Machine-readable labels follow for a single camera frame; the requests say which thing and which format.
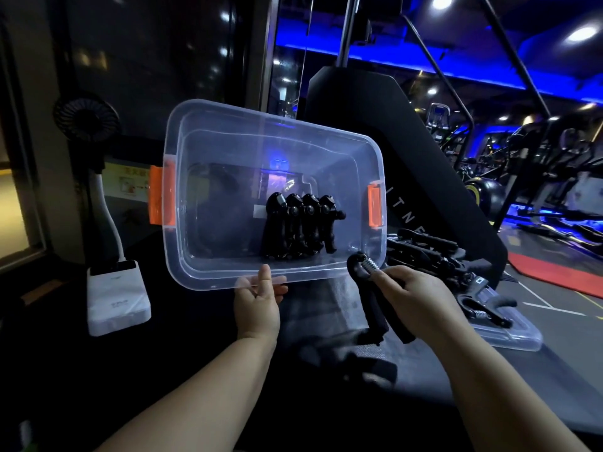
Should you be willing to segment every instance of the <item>person's left hand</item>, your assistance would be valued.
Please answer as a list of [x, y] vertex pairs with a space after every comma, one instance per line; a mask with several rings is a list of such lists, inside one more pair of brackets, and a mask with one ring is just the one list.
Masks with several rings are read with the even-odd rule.
[[237, 339], [263, 337], [276, 342], [280, 328], [279, 304], [289, 288], [285, 276], [272, 279], [270, 267], [262, 265], [257, 276], [239, 278], [235, 285]]

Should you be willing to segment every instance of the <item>forearm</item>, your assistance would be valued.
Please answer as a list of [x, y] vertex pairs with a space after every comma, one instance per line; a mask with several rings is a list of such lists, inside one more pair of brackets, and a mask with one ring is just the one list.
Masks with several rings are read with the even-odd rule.
[[580, 451], [581, 441], [471, 328], [433, 346], [477, 451]]
[[257, 338], [233, 342], [98, 452], [231, 451], [258, 400], [274, 346]]

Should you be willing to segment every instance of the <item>black machine panel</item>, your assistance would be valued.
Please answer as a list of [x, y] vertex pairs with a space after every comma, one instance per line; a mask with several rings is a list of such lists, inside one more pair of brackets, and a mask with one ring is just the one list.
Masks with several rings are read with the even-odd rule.
[[373, 138], [390, 224], [456, 241], [468, 260], [487, 259], [484, 277], [496, 287], [507, 249], [391, 76], [324, 67], [310, 80], [303, 119]]

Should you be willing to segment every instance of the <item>metal spring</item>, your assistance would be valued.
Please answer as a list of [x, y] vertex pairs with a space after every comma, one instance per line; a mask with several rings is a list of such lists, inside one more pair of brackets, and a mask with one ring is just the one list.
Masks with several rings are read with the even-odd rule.
[[476, 319], [486, 319], [488, 320], [488, 313], [486, 311], [475, 311], [475, 318]]
[[360, 262], [360, 266], [362, 266], [364, 270], [369, 274], [373, 274], [374, 272], [379, 271], [379, 266], [377, 266], [377, 264], [368, 257], [366, 258], [366, 260]]

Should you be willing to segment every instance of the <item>black fan head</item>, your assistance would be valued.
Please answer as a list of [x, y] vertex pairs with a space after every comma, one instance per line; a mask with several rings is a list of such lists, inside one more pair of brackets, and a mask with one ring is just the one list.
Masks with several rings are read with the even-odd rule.
[[100, 143], [121, 132], [117, 112], [92, 93], [59, 99], [52, 116], [59, 130], [73, 141]]

